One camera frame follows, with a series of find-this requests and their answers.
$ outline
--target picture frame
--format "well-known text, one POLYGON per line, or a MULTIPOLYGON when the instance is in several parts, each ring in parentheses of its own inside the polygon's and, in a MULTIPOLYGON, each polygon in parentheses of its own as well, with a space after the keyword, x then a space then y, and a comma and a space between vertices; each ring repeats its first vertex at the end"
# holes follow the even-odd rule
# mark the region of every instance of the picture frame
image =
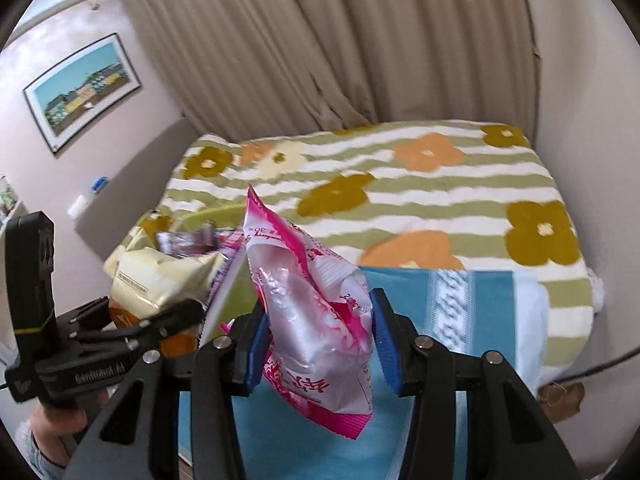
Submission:
POLYGON ((114 33, 57 63, 31 82, 24 95, 55 155, 95 118, 141 86, 114 33))

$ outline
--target curtain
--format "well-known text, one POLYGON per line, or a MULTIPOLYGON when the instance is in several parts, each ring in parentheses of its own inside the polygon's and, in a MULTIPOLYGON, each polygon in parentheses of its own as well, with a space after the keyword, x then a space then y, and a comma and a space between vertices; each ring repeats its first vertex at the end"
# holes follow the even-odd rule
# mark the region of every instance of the curtain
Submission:
POLYGON ((449 118, 533 133, 526 0, 123 2, 187 118, 229 140, 449 118))

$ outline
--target bedspread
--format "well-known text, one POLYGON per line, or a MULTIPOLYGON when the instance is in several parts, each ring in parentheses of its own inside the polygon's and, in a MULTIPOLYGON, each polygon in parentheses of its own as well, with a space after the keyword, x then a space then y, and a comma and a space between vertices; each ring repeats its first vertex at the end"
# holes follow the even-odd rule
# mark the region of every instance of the bedspread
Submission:
POLYGON ((142 223, 153 231, 211 211, 240 218, 249 184, 363 266, 533 269, 551 306, 543 380, 570 365, 590 334, 591 287, 574 226, 515 126, 385 123, 242 145, 207 134, 175 168, 160 217, 142 223))

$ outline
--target pink and white wrapper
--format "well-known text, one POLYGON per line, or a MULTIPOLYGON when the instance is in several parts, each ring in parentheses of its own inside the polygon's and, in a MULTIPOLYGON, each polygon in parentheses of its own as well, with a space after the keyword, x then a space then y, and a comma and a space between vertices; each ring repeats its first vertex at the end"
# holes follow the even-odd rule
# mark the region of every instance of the pink and white wrapper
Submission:
POLYGON ((372 307, 364 275, 267 209, 251 187, 244 237, 271 329, 264 377, 310 420, 357 438, 372 410, 372 307))

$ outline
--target blue gripper pad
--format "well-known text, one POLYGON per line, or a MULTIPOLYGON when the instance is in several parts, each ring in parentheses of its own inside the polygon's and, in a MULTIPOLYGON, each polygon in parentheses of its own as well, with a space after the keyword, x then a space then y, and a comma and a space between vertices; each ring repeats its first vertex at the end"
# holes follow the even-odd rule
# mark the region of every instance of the blue gripper pad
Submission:
POLYGON ((390 322, 396 314, 381 288, 374 288, 370 292, 370 298, 373 306, 373 339, 376 342, 382 373, 393 392, 400 396, 403 390, 402 359, 390 327, 390 322))
POLYGON ((260 383, 268 349, 269 321, 267 315, 263 313, 248 352, 247 372, 244 377, 244 385, 249 392, 252 392, 260 383))

